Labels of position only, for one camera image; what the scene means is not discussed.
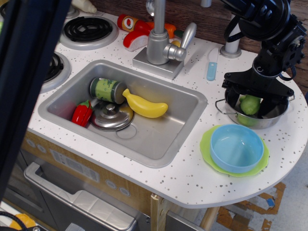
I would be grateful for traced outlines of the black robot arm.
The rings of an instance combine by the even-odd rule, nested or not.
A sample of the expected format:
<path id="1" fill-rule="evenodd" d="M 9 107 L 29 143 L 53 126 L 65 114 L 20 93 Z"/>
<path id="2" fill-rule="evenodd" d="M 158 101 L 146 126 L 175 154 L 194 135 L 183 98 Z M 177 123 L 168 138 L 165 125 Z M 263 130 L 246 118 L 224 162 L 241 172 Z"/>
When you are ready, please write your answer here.
<path id="1" fill-rule="evenodd" d="M 225 30 L 225 40 L 247 37 L 261 43 L 249 70 L 224 75 L 226 100 L 234 107 L 240 95 L 259 97 L 257 117 L 262 118 L 276 106 L 286 106 L 294 95 L 278 78 L 290 81 L 296 76 L 295 65 L 305 57 L 306 29 L 291 14 L 288 0 L 225 0 L 224 4 L 235 15 Z"/>

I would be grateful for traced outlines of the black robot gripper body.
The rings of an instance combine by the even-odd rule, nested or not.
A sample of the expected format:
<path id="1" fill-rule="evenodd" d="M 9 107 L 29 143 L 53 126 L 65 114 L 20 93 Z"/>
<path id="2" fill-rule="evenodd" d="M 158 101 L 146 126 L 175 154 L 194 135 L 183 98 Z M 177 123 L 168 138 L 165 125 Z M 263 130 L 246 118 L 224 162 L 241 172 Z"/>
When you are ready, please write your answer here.
<path id="1" fill-rule="evenodd" d="M 268 101 L 287 101 L 294 97 L 294 91 L 277 78 L 268 78 L 253 68 L 243 72 L 229 72 L 224 75 L 222 87 L 236 95 L 253 95 Z"/>

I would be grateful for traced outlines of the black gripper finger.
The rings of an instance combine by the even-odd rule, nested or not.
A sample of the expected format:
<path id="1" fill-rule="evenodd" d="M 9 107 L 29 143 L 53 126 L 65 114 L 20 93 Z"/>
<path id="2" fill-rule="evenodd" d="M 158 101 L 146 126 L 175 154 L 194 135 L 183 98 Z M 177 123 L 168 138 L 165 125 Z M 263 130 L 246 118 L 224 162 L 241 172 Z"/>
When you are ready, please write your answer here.
<path id="1" fill-rule="evenodd" d="M 288 97 L 264 97 L 257 118 L 275 118 L 282 115 L 289 106 Z"/>
<path id="2" fill-rule="evenodd" d="M 234 108 L 240 95 L 245 95 L 245 89 L 240 87 L 230 87 L 226 89 L 225 98 L 231 108 Z"/>

